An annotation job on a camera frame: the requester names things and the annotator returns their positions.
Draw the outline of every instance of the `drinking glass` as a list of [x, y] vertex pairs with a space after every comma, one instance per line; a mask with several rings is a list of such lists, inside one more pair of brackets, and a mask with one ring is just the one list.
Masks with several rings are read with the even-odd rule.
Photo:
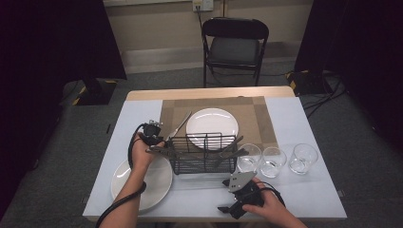
[[237, 166], [240, 172], [256, 171], [261, 159], [261, 150], [254, 144], [247, 143], [240, 147], [245, 149], [249, 154], [238, 157]]
[[304, 175], [317, 162], [317, 158], [317, 151], [310, 144], [298, 144], [290, 158], [290, 169], [296, 174]]
[[277, 147], [267, 147], [263, 150], [260, 172], [268, 178], [275, 178], [282, 166], [287, 163], [287, 155]]

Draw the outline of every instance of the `white tabletop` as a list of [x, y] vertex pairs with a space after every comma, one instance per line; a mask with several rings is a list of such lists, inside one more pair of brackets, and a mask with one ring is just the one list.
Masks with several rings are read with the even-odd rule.
[[[299, 98], [265, 98], [265, 101], [278, 145], [288, 157], [298, 143], [308, 143], [319, 151]], [[162, 104], [161, 100], [124, 103], [84, 217], [96, 220], [112, 203], [111, 180], [118, 166], [127, 159], [127, 147], [133, 131], [149, 120], [158, 121]], [[347, 218], [320, 153], [317, 163], [307, 175], [297, 175], [286, 166], [274, 179], [265, 178], [260, 173], [258, 177], [274, 185], [287, 208], [300, 219]], [[217, 209], [218, 206], [234, 203], [234, 195], [220, 184], [221, 180], [228, 178], [229, 174], [174, 175], [167, 195], [154, 207], [141, 212], [139, 221], [235, 221]], [[246, 214], [239, 219], [247, 220], [262, 218]]]

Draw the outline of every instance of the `beige wall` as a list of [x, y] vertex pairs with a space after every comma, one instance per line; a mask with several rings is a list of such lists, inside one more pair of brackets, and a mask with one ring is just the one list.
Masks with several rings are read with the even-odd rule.
[[[270, 29], [269, 42], [300, 41], [313, 0], [215, 1], [213, 16], [256, 18]], [[106, 12], [120, 51], [201, 47], [201, 31], [192, 3], [161, 3], [107, 7]]]

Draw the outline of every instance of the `person's left hand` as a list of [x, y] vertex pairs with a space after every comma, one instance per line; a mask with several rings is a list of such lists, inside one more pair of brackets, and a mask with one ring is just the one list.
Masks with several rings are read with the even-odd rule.
[[[139, 134], [143, 133], [139, 132], [136, 134], [136, 137], [134, 138], [136, 142], [133, 144], [133, 149], [131, 150], [133, 168], [147, 168], [154, 160], [155, 155], [145, 152], [145, 150], [149, 148], [149, 145], [145, 144], [140, 139]], [[163, 147], [163, 142], [160, 142], [158, 146]]]

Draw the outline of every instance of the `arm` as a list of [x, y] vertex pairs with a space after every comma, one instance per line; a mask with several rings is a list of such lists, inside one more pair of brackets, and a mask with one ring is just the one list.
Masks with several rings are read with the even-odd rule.
[[[137, 139], [140, 139], [139, 135], [136, 135], [135, 141]], [[131, 152], [133, 168], [115, 201], [139, 191], [142, 187], [145, 173], [154, 159], [153, 155], [145, 152], [147, 148], [148, 145], [142, 140], [137, 140], [134, 143]], [[139, 215], [140, 198], [141, 196], [132, 199], [113, 210], [105, 218], [100, 227], [136, 227], [137, 216]]]
[[[263, 188], [264, 184], [259, 179], [253, 178], [258, 183], [259, 188]], [[268, 221], [282, 228], [306, 228], [306, 226], [293, 214], [291, 214], [278, 201], [277, 197], [271, 191], [262, 191], [261, 197], [264, 200], [262, 207], [245, 204], [242, 206], [244, 211], [260, 215]]]

